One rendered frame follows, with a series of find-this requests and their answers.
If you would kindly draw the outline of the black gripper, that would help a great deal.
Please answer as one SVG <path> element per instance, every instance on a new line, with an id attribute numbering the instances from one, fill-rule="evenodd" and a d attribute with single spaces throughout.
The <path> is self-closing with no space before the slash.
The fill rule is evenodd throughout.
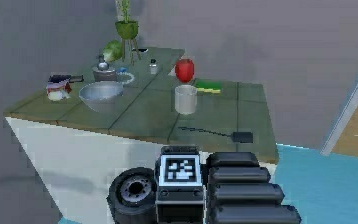
<path id="1" fill-rule="evenodd" d="M 109 187 L 107 203 L 115 224 L 157 224 L 154 171 L 137 167 L 118 175 Z"/>

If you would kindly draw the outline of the white kitchen counter green top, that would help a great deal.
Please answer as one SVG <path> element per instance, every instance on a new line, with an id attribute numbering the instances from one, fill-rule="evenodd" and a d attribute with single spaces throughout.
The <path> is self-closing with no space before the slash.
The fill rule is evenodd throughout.
<path id="1" fill-rule="evenodd" d="M 173 75 L 181 49 L 156 48 L 127 67 L 126 85 L 109 113 L 85 105 L 75 83 L 69 98 L 53 102 L 36 92 L 8 107 L 4 116 L 63 216 L 81 224 L 112 224 L 106 197 L 112 180 L 132 167 L 153 167 L 166 144 L 197 144 L 204 154 L 252 151 L 275 170 L 275 145 L 264 89 L 260 84 L 224 81 L 218 94 L 200 93 L 192 115 L 174 109 Z M 158 73 L 150 73 L 155 59 Z M 222 133 L 250 131 L 252 144 L 179 130 L 180 126 Z"/>

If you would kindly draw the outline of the large silver bowl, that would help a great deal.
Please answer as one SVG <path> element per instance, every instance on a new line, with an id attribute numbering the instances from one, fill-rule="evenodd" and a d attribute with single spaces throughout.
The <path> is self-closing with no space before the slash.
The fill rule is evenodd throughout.
<path id="1" fill-rule="evenodd" d="M 116 81 L 99 81 L 79 90 L 79 98 L 95 112 L 109 113 L 114 110 L 118 97 L 123 95 L 123 84 Z"/>

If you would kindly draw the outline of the white mug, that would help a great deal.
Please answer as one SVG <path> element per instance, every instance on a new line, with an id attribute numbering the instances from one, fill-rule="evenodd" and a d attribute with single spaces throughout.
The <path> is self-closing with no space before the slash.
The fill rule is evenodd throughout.
<path id="1" fill-rule="evenodd" d="M 197 106 L 197 89 L 192 85 L 175 88 L 175 110 L 182 115 L 193 114 Z"/>

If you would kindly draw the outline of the black spatula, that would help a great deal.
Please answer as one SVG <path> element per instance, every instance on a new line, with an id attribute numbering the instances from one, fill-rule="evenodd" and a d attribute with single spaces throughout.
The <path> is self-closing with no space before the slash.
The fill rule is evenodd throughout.
<path id="1" fill-rule="evenodd" d="M 229 138 L 234 143 L 252 144 L 254 142 L 254 134 L 250 131 L 233 131 L 231 133 L 222 133 L 212 130 L 206 130 L 203 128 L 186 127 L 186 126 L 180 126 L 179 130 L 226 137 Z"/>

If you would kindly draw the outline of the white plate blue item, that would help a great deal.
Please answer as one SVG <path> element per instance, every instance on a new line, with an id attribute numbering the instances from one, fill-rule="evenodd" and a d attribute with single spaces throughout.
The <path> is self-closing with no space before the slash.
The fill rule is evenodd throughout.
<path id="1" fill-rule="evenodd" d="M 116 71 L 117 81 L 122 85 L 128 85 L 135 80 L 135 76 L 126 69 L 119 69 Z"/>

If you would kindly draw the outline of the grey pot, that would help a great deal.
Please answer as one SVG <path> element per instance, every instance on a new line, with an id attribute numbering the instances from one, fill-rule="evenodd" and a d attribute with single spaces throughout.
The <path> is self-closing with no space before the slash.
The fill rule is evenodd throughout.
<path id="1" fill-rule="evenodd" d="M 113 67 L 109 67 L 107 70 L 99 70 L 97 67 L 93 67 L 92 73 L 96 82 L 117 80 L 116 69 Z"/>

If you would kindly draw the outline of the red white wrapped food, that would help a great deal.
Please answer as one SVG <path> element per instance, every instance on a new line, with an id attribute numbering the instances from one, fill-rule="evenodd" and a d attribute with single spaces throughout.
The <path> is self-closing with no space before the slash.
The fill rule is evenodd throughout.
<path id="1" fill-rule="evenodd" d="M 47 97 L 51 101 L 60 101 L 70 97 L 72 91 L 68 81 L 48 83 L 46 86 Z"/>

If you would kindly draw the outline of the green yellow sponge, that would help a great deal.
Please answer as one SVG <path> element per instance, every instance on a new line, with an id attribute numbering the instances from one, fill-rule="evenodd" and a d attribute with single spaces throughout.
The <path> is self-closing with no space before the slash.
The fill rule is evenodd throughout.
<path id="1" fill-rule="evenodd" d="M 200 92 L 208 92 L 208 93 L 221 92 L 221 84 L 219 82 L 214 82 L 214 81 L 197 80 L 195 82 L 195 87 Z"/>

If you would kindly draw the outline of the silver kettle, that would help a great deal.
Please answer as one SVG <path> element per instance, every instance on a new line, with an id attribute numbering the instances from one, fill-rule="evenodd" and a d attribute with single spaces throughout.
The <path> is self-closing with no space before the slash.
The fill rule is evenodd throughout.
<path id="1" fill-rule="evenodd" d="M 109 69 L 109 64 L 105 61 L 104 56 L 103 55 L 99 55 L 98 56 L 98 65 L 97 68 L 101 71 L 104 70 L 108 70 Z"/>

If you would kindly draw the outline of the black pan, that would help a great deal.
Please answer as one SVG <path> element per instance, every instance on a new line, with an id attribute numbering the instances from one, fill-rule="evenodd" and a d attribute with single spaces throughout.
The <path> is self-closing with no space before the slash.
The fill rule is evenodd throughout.
<path id="1" fill-rule="evenodd" d="M 51 75 L 48 79 L 50 83 L 60 83 L 63 81 L 67 81 L 69 83 L 75 83 L 75 82 L 83 82 L 84 77 L 82 75 Z"/>

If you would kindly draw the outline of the green lettuce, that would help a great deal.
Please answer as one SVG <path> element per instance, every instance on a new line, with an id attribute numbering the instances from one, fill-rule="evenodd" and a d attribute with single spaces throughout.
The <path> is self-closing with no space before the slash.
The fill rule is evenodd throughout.
<path id="1" fill-rule="evenodd" d="M 102 50 L 106 62 L 114 62 L 123 56 L 122 44 L 118 40 L 108 42 Z"/>

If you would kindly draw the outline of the green potted house plant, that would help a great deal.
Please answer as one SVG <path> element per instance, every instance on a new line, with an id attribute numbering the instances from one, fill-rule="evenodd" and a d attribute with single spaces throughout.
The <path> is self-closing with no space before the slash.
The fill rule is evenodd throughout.
<path id="1" fill-rule="evenodd" d="M 115 28 L 121 38 L 122 60 L 125 60 L 126 46 L 129 46 L 130 61 L 134 64 L 133 50 L 138 59 L 141 59 L 136 37 L 139 31 L 139 23 L 130 17 L 130 0 L 115 0 L 117 12 L 121 16 L 115 22 Z"/>

